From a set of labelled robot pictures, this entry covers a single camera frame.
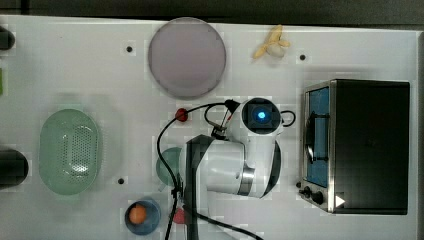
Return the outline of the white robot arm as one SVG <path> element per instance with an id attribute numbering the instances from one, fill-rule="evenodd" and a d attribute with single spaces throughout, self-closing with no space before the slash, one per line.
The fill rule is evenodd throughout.
<path id="1" fill-rule="evenodd" d="M 266 196 L 277 184 L 281 150 L 281 114 L 268 99 L 225 102 L 231 113 L 220 140 L 198 135 L 180 154 L 179 175 L 185 210 L 186 240 L 234 240 L 235 228 L 209 217 L 210 192 L 254 198 Z"/>

